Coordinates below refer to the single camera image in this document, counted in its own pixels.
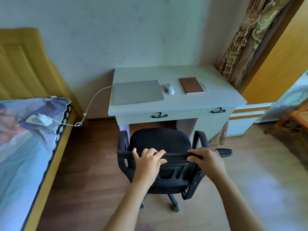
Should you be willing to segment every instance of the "white cable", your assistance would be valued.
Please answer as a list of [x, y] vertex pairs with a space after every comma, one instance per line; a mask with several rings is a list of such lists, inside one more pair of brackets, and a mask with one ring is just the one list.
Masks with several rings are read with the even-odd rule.
[[[103, 89], [99, 90], [99, 91], [94, 95], [94, 97], [96, 97], [96, 95], [97, 95], [98, 93], [100, 93], [102, 90], [104, 90], [104, 89], [106, 89], [106, 88], [109, 88], [109, 87], [112, 87], [112, 86], [104, 87]], [[58, 122], [58, 123], [60, 123], [60, 124], [63, 124], [63, 125], [67, 125], [67, 126], [81, 126], [83, 120], [84, 120], [84, 119], [86, 118], [86, 116], [87, 116], [88, 109], [89, 109], [90, 104], [92, 103], [94, 97], [91, 99], [91, 101], [90, 101], [90, 103], [89, 103], [89, 105], [88, 105], [88, 107], [87, 107], [86, 112], [83, 113], [83, 119], [82, 119], [82, 121], [81, 121], [81, 122], [77, 122], [75, 125], [63, 124], [63, 123], [61, 123], [61, 122], [59, 122], [59, 121], [57, 121], [57, 120], [55, 120], [55, 119], [53, 119], [53, 118], [51, 118], [51, 117], [46, 116], [45, 114], [38, 113], [38, 115], [39, 115], [39, 116], [41, 116], [41, 115], [46, 116], [46, 117], [48, 117], [48, 118], [50, 118], [50, 119], [52, 119], [52, 120], [54, 120], [54, 121], [56, 121], [56, 122]]]

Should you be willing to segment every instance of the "notebook cover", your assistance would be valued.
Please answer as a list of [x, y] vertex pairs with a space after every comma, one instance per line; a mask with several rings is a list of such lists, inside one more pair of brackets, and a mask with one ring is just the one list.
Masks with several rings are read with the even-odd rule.
[[204, 90], [199, 84], [196, 77], [180, 78], [180, 82], [186, 94], [204, 93]]

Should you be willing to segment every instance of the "laptop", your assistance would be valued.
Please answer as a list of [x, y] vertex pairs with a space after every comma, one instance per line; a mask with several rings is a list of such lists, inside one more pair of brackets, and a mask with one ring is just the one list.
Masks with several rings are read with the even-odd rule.
[[134, 104], [163, 100], [158, 80], [116, 83], [113, 85], [113, 104]]

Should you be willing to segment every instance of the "cabinet door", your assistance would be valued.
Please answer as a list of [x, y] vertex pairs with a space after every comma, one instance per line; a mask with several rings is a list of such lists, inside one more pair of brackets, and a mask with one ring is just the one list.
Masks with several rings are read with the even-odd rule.
[[202, 109], [198, 119], [195, 123], [193, 131], [190, 135], [190, 142], [193, 142], [193, 136], [195, 131], [203, 131], [210, 141], [224, 126], [226, 121], [229, 120], [229, 117], [233, 113], [234, 107], [222, 107], [226, 111], [223, 113], [211, 113], [211, 111], [217, 111], [215, 108], [212, 109]]

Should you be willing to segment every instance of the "black chair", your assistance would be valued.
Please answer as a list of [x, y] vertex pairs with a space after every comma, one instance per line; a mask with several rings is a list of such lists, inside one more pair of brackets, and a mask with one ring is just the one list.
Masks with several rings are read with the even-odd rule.
[[[191, 148], [196, 149], [199, 140], [203, 147], [210, 147], [205, 133], [202, 131], [195, 132], [193, 146], [191, 146], [189, 137], [182, 131], [163, 128], [141, 129], [133, 133], [130, 142], [127, 132], [121, 131], [118, 138], [118, 164], [122, 172], [132, 182], [136, 169], [136, 162], [132, 154], [134, 147], [139, 156], [145, 148], [155, 148], [157, 151], [164, 149], [166, 153], [162, 158], [168, 162], [161, 165], [158, 176], [148, 193], [167, 194], [173, 209], [178, 212], [180, 208], [173, 194], [181, 193], [184, 200], [190, 199], [204, 177], [198, 165], [187, 161], [188, 156], [195, 155], [187, 151]], [[221, 157], [232, 155], [231, 149], [217, 148], [217, 150]]]

